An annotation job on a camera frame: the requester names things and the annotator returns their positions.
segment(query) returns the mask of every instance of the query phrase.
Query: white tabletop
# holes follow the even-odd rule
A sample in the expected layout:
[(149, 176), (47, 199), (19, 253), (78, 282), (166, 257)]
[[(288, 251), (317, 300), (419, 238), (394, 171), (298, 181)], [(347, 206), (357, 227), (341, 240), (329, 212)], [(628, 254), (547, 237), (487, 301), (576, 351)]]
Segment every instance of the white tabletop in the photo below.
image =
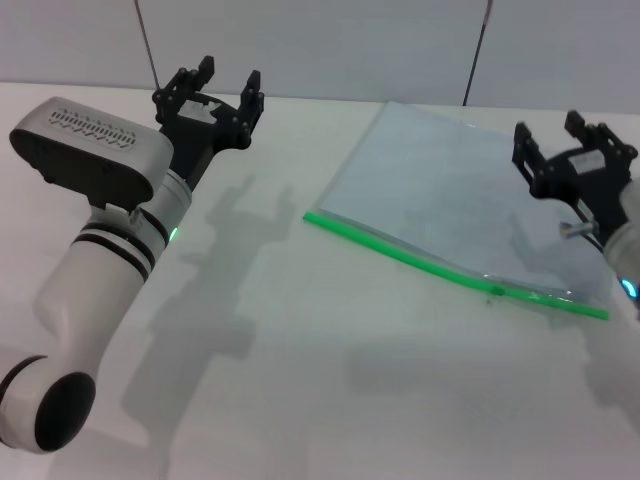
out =
[[(37, 353), (30, 300), (88, 206), (7, 135), (54, 95), (154, 126), (148, 91), (0, 84), (0, 346)], [(489, 299), (302, 222), (380, 106), (267, 98), (116, 333), (85, 429), (55, 455), (0, 448), (2, 478), (637, 479), (640, 325), (620, 289), (610, 322)], [(423, 108), (572, 145), (564, 112)], [(640, 145), (640, 117), (586, 118)]]

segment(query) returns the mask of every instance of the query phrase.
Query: green zipper seal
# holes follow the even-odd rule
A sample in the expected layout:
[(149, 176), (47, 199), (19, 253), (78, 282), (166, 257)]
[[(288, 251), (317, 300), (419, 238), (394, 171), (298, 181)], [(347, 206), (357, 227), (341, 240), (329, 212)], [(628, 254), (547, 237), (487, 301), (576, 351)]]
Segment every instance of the green zipper seal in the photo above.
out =
[(428, 262), (420, 255), (409, 253), (408, 251), (399, 248), (390, 242), (382, 240), (368, 232), (365, 232), (357, 227), (347, 225), (338, 220), (335, 220), (318, 213), (307, 212), (304, 215), (304, 220), (313, 223), (319, 227), (322, 227), (330, 232), (336, 233), (342, 237), (358, 243), (364, 247), (375, 250), (378, 253), (391, 257), (399, 262), (411, 265), (414, 268), (423, 270), (432, 275), (436, 275), (440, 278), (444, 278), (453, 283), (457, 283), (467, 288), (473, 288), (481, 292), (486, 292), (491, 295), (501, 297), (511, 297), (525, 302), (536, 303), (538, 305), (544, 305), (546, 307), (557, 308), (558, 310), (564, 310), (566, 312), (578, 313), (586, 315), (588, 317), (597, 318), (599, 320), (609, 320), (609, 312), (601, 308), (591, 307), (589, 305), (583, 305), (580, 303), (572, 302), (564, 298), (557, 298), (548, 295), (540, 295), (538, 293), (516, 288), (507, 287), (494, 283), (488, 280), (479, 279), (465, 275), (455, 270), (436, 265)]

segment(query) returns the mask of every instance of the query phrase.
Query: white wall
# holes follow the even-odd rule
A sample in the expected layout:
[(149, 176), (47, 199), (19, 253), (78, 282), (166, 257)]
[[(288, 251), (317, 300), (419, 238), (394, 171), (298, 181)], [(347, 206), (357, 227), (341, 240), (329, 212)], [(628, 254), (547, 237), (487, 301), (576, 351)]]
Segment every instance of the white wall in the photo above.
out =
[(152, 88), (133, 0), (0, 0), (0, 81)]
[(215, 91), (460, 105), (486, 0), (142, 0), (160, 83), (214, 55)]
[(640, 113), (638, 0), (496, 0), (469, 105)]

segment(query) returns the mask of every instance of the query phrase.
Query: transparent plastic bag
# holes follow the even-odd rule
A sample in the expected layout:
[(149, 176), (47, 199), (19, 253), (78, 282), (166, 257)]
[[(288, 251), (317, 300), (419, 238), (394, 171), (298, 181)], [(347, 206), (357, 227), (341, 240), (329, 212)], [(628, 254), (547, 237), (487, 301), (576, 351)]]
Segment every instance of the transparent plastic bag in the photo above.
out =
[(506, 135), (390, 103), (306, 218), (468, 287), (606, 318), (613, 282), (567, 205), (539, 201)]

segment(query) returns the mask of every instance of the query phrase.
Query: metal screw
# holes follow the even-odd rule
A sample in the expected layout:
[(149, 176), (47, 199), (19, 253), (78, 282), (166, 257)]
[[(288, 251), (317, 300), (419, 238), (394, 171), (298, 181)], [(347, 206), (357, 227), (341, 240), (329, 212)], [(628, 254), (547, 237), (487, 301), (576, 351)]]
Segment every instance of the metal screw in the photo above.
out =
[(573, 237), (581, 237), (589, 235), (596, 230), (596, 225), (593, 222), (578, 223), (577, 225), (571, 225), (570, 223), (560, 223), (560, 236), (565, 240)]

